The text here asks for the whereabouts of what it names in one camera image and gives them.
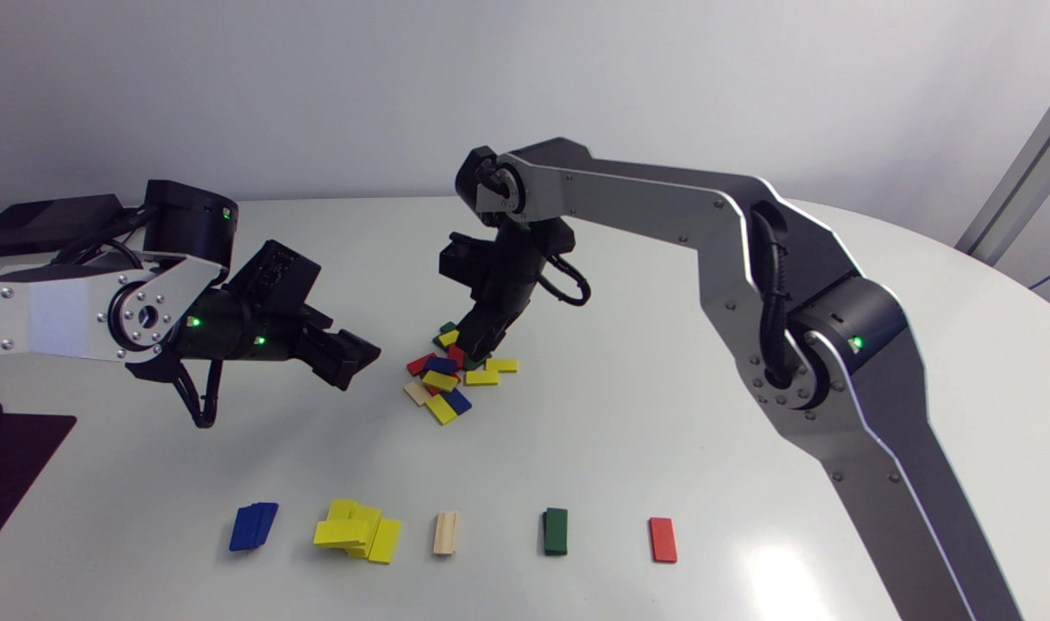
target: green block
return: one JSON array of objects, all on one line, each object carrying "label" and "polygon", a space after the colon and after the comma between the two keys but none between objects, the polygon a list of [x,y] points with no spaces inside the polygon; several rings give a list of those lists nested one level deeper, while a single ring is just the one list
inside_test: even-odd
[{"label": "green block", "polygon": [[482,360],[477,361],[477,360],[471,360],[470,356],[464,354],[464,356],[462,356],[462,368],[468,371],[474,371],[475,369],[480,368],[482,364],[488,360],[489,357],[490,355],[486,354],[486,356],[482,357]]},{"label": "green block", "polygon": [[567,556],[567,510],[544,512],[544,555]]}]

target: wooden block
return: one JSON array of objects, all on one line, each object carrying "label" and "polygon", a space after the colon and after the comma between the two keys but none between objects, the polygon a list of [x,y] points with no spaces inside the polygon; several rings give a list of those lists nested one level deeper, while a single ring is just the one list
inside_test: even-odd
[{"label": "wooden block", "polygon": [[544,555],[567,556],[567,510],[548,508],[544,512]]},{"label": "wooden block", "polygon": [[457,366],[455,366],[455,360],[453,358],[438,358],[433,356],[425,360],[426,371],[437,371],[437,373],[444,373],[446,376],[455,373]]},{"label": "wooden block", "polygon": [[467,371],[467,386],[498,386],[498,371]]},{"label": "wooden block", "polygon": [[459,416],[453,410],[453,406],[448,406],[448,402],[444,400],[442,394],[437,394],[437,396],[429,398],[428,401],[425,401],[425,406],[437,417],[437,420],[441,421],[441,425],[448,425],[449,421],[457,420]]},{"label": "wooden block", "polygon": [[375,541],[375,534],[379,531],[379,524],[382,523],[382,515],[383,512],[379,508],[370,508],[365,504],[356,504],[356,506],[352,509],[352,519],[359,519],[362,522],[366,522],[368,536],[362,543],[344,546],[345,551],[349,553],[348,556],[366,558],[368,552],[371,550],[371,543]]},{"label": "wooden block", "polygon": [[410,398],[414,399],[414,403],[417,403],[418,406],[424,406],[425,401],[428,401],[429,398],[433,397],[432,394],[428,392],[428,390],[425,388],[425,385],[422,385],[418,380],[411,381],[410,384],[405,385],[405,387],[402,388],[402,390],[404,390],[404,392],[410,395]]},{"label": "wooden block", "polygon": [[462,369],[462,359],[465,358],[466,356],[467,355],[464,354],[464,351],[462,351],[462,349],[459,349],[459,346],[457,344],[453,343],[453,345],[448,346],[448,358],[450,360],[454,360],[455,364],[457,364],[457,368],[454,370],[458,371],[459,369]]},{"label": "wooden block", "polygon": [[446,390],[446,392],[453,392],[455,387],[459,384],[459,378],[455,376],[447,376],[439,371],[425,371],[425,374],[421,376],[421,381],[425,386],[432,386],[433,388]]},{"label": "wooden block", "polygon": [[405,370],[410,371],[411,376],[415,376],[415,374],[420,374],[421,371],[425,370],[425,360],[427,360],[427,358],[433,358],[435,356],[437,356],[437,354],[429,354],[428,356],[422,356],[421,358],[417,358],[417,360],[414,360],[408,365],[406,365]]},{"label": "wooden block", "polygon": [[653,517],[647,522],[651,525],[651,554],[655,556],[655,562],[678,562],[674,523],[669,517]]},{"label": "wooden block", "polygon": [[379,531],[375,534],[375,542],[371,543],[368,561],[390,565],[395,558],[395,546],[398,545],[398,535],[401,533],[402,522],[399,519],[383,519],[379,522]]},{"label": "wooden block", "polygon": [[351,498],[337,498],[329,503],[329,513],[324,518],[328,520],[352,518],[352,510],[356,508],[356,501]]},{"label": "wooden block", "polygon": [[437,536],[433,539],[434,555],[455,554],[455,530],[459,520],[458,512],[449,511],[437,516]]},{"label": "wooden block", "polygon": [[449,345],[453,345],[459,338],[459,330],[446,331],[446,333],[441,334],[437,337],[437,343],[441,344],[443,349],[448,349]]},{"label": "wooden block", "polygon": [[498,373],[517,373],[517,358],[489,358],[486,370]]},{"label": "wooden block", "polygon": [[453,392],[442,393],[441,397],[444,397],[444,400],[447,401],[449,408],[455,410],[457,416],[470,409],[470,401],[462,395],[462,390],[455,389]]},{"label": "wooden block", "polygon": [[368,522],[362,519],[327,519],[314,531],[314,545],[327,547],[359,546],[368,542]]}]

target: silver arm segment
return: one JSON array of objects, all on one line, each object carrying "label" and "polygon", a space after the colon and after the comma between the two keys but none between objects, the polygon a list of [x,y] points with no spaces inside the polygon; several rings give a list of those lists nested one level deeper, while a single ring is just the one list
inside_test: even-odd
[{"label": "silver arm segment", "polygon": [[[518,223],[572,215],[697,251],[702,310],[740,378],[778,433],[823,464],[901,617],[1022,618],[928,425],[907,319],[831,229],[756,178],[597,161],[564,139],[502,153],[496,164],[508,196],[479,185],[480,215]],[[768,381],[760,357],[753,212],[778,219],[789,248],[784,388]],[[866,331],[876,315],[891,317],[878,327],[884,333],[876,329],[880,339],[852,337],[852,327]]]}]

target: yellow block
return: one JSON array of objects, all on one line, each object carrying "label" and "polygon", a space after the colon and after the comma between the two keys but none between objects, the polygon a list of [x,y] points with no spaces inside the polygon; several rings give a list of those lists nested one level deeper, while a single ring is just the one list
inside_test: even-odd
[{"label": "yellow block", "polygon": [[423,381],[425,386],[446,390],[446,392],[453,392],[453,390],[455,390],[455,386],[459,384],[459,380],[455,378],[455,376],[446,376],[446,374],[440,373],[439,371],[428,371],[428,373],[425,373],[425,377],[421,378],[421,381]]},{"label": "yellow block", "polygon": [[398,535],[401,532],[402,520],[384,519],[379,522],[379,531],[375,534],[375,542],[371,543],[371,554],[368,555],[368,561],[390,565],[392,559],[395,558],[395,546],[398,545]]},{"label": "yellow block", "polygon": [[432,394],[425,390],[425,386],[418,380],[411,381],[405,385],[405,388],[402,390],[404,390],[404,392],[410,395],[410,398],[414,399],[414,403],[417,403],[418,406],[424,406],[425,401],[428,401],[429,398],[433,397]]},{"label": "yellow block", "polygon": [[425,406],[428,406],[428,409],[437,417],[437,420],[441,421],[441,425],[448,425],[449,421],[457,420],[459,417],[459,414],[453,410],[453,406],[448,406],[448,402],[444,400],[442,394],[429,398],[428,401],[425,401]]},{"label": "yellow block", "polygon": [[356,508],[356,501],[351,498],[337,498],[329,503],[329,513],[324,518],[328,520],[352,518],[352,510]]},{"label": "yellow block", "polygon": [[498,373],[517,373],[517,358],[489,358],[486,370]]},{"label": "yellow block", "polygon": [[442,346],[447,347],[453,345],[459,338],[459,330],[449,331],[449,333],[441,334],[437,337],[437,340],[441,343]]},{"label": "yellow block", "polygon": [[326,547],[362,546],[370,539],[370,526],[362,519],[332,519],[319,522],[314,545]]},{"label": "yellow block", "polygon": [[467,386],[498,386],[498,371],[467,371]]}]

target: pile of blocks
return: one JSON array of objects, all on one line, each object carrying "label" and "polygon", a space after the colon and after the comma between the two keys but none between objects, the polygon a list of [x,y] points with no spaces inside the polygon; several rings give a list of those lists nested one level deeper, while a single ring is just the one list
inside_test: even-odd
[{"label": "pile of blocks", "polygon": [[314,531],[314,545],[340,547],[348,556],[390,565],[401,532],[401,520],[383,518],[379,508],[338,498]]},{"label": "pile of blocks", "polygon": [[[490,358],[489,354],[482,360],[471,360],[455,344],[459,330],[452,322],[441,326],[439,333],[433,343],[444,350],[447,357],[427,354],[406,365],[411,376],[419,376],[419,381],[411,381],[403,390],[414,403],[426,406],[444,426],[471,408],[470,401],[458,389],[459,384],[497,386],[501,373],[517,373],[518,363],[513,358]],[[464,378],[459,377],[459,371],[464,371]]]}]

